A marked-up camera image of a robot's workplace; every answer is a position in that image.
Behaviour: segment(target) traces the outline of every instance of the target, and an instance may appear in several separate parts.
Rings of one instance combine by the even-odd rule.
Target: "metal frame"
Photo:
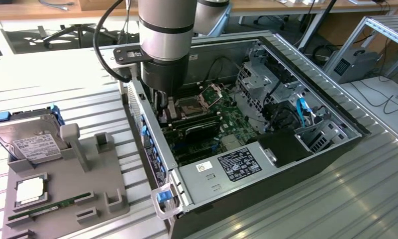
[[[376,31],[379,34],[384,35],[390,40],[398,43],[398,15],[394,16],[366,16],[358,23],[350,37],[346,40],[346,43],[343,44],[339,52],[334,56],[334,58],[330,60],[327,66],[325,66],[325,72],[329,73],[334,70],[335,66],[338,65],[342,56],[346,52],[346,50],[353,45],[354,40],[359,36],[364,26],[368,26],[372,28],[374,31]],[[370,43],[371,39],[367,39],[367,41],[363,42],[362,47],[366,47]],[[394,69],[398,67],[398,60],[391,66],[391,68],[386,71],[386,76],[394,71]]]

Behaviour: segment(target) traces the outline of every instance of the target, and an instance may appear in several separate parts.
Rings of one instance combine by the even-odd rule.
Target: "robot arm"
[[[138,0],[139,49],[125,61],[127,50],[117,48],[117,63],[141,63],[145,84],[171,96],[187,75],[193,33],[218,36],[229,10],[229,0]]]

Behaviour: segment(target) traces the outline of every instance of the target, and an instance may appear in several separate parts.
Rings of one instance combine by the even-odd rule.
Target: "warning label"
[[[262,170],[247,148],[218,157],[218,161],[231,182]]]
[[[50,134],[14,140],[13,145],[29,160],[59,154],[57,144]]]

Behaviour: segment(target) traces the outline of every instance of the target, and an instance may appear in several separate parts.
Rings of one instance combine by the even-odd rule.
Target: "office chair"
[[[59,25],[59,31],[55,32],[54,34],[49,35],[47,37],[42,38],[42,42],[43,42],[43,47],[47,49],[51,49],[51,44],[50,41],[55,40],[58,37],[61,37],[65,34],[69,34],[71,32],[77,32],[77,37],[78,37],[78,48],[82,48],[82,43],[81,43],[81,38],[82,38],[82,32],[90,32],[94,33],[94,29],[91,27],[89,27],[91,24],[74,24],[70,27],[65,27],[63,25]],[[111,34],[109,34],[106,32],[107,30],[105,29],[105,31],[99,31],[99,35],[110,38],[113,40],[113,44],[117,44],[117,37],[113,36]]]
[[[257,18],[257,20],[254,20],[253,21],[253,24],[255,24],[255,25],[258,25],[259,24],[259,19],[261,18],[263,18],[263,17],[266,17],[271,22],[274,22],[274,20],[270,18],[270,17],[273,17],[273,16],[259,16],[258,18]],[[289,15],[283,15],[283,18],[281,19],[279,17],[274,17],[277,20],[279,20],[279,23],[281,23],[281,25],[279,25],[279,30],[283,30],[285,29],[285,23],[289,21]]]

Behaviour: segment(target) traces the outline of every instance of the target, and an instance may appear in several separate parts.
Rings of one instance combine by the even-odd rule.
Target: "sticker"
[[[210,168],[211,168],[211,164],[209,161],[197,165],[198,172],[202,172]]]
[[[197,55],[197,54],[189,56],[189,61],[194,61],[194,60],[197,60],[197,59],[198,59],[198,55]]]
[[[218,161],[231,182],[262,170],[247,148],[218,157]]]
[[[29,160],[59,154],[57,144],[50,134],[14,140],[13,145]]]

